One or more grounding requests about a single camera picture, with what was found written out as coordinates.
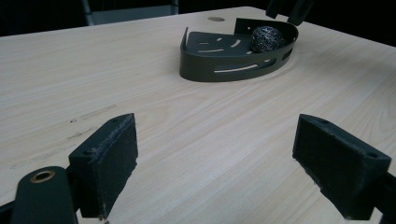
black object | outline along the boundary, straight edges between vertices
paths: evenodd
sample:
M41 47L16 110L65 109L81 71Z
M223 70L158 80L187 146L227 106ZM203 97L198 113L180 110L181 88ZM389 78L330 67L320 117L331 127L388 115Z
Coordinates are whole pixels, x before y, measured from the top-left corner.
M285 46L280 49L253 53L250 50L252 32L260 26L279 30ZM180 45L179 73L199 82L225 82L260 77L274 72L290 58L298 37L297 28L282 21L236 19L234 35L190 32L188 28Z
M111 119L69 155L67 169L26 175L15 201L1 206L0 223L78 223L78 209L83 217L107 218L137 155L134 114Z
M286 0L271 0L268 5L265 15L276 18L280 9L285 4ZM308 15L309 10L314 5L315 0L297 0L292 12L289 15L288 22L296 26L300 25Z
M292 157L346 219L368 220L375 207L383 223L396 222L391 158L325 119L300 115Z

wooden table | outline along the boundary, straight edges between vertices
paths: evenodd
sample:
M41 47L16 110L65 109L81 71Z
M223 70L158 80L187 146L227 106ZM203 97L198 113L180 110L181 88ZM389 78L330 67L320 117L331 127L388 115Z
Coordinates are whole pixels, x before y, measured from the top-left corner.
M396 48L304 22L274 73L180 77L186 27L232 34L236 18L271 20L238 7L0 38L0 204L22 177L67 167L107 120L135 113L138 164L112 224L378 223L377 210L345 221L291 151L304 113L396 158Z

